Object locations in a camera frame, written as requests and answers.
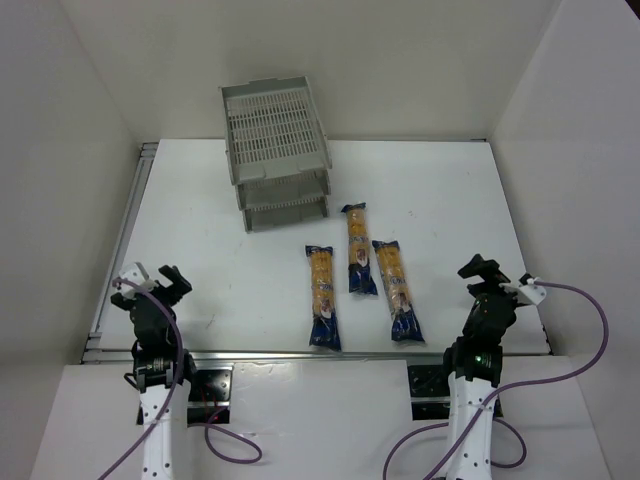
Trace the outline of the spaghetti pasta bag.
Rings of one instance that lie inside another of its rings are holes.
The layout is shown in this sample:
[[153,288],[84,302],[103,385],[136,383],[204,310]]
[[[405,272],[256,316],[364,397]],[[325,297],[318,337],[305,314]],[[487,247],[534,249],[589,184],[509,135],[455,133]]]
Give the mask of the spaghetti pasta bag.
[[311,271],[312,329],[309,345],[342,350],[338,330],[333,278],[333,248],[305,246]]
[[347,220],[349,292],[377,296],[371,272],[371,242],[367,229],[366,204],[347,204],[341,212]]
[[391,315],[394,342],[424,343],[397,241],[372,241]]

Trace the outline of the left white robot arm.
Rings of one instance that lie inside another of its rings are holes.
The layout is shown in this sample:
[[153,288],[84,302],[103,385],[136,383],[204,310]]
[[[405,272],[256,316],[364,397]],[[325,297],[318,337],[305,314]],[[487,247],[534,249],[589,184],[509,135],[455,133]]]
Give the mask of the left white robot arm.
[[143,433],[102,475],[108,478],[137,449],[143,450],[143,479],[191,479],[187,452],[188,398],[195,365],[185,349],[173,307],[192,291],[173,266],[159,272],[170,284],[150,278],[139,262],[123,268],[112,281],[111,304],[129,314],[135,342],[133,378],[139,393]]

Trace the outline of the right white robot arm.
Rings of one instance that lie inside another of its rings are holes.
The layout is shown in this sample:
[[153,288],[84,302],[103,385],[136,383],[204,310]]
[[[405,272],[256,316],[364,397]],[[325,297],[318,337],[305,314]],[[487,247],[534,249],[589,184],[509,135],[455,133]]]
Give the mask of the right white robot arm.
[[474,298],[460,336],[445,350],[443,373],[450,406],[446,461],[438,479],[490,479],[491,431],[503,366],[501,341],[516,321],[516,296],[502,285],[509,281],[494,260],[476,254],[458,275],[478,276],[467,289]]

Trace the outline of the grey three-tier tray shelf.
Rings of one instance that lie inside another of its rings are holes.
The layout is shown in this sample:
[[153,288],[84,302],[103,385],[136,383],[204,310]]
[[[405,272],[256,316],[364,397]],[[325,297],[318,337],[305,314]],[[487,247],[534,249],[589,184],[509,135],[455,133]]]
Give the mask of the grey three-tier tray shelf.
[[305,76],[220,89],[230,181],[247,232],[328,216],[332,158]]

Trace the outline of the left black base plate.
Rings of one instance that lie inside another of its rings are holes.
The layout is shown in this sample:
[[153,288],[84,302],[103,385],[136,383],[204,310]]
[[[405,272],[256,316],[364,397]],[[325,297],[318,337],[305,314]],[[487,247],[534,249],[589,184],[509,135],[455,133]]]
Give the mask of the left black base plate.
[[232,369],[199,370],[188,397],[187,424],[227,425],[230,421]]

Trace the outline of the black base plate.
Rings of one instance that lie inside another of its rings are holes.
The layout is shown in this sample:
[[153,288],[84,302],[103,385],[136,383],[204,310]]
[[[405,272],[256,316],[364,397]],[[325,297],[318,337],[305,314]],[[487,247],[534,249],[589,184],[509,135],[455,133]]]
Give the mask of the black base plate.
[[188,397],[187,424],[227,425],[230,421],[232,369],[199,370]]
[[440,365],[407,366],[413,421],[447,420],[450,393]]

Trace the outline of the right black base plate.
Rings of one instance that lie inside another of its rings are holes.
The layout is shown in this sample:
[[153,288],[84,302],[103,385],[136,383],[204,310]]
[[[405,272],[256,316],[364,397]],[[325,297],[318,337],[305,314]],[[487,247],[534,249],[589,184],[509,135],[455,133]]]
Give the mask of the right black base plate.
[[450,393],[440,365],[407,366],[413,421],[447,420]]

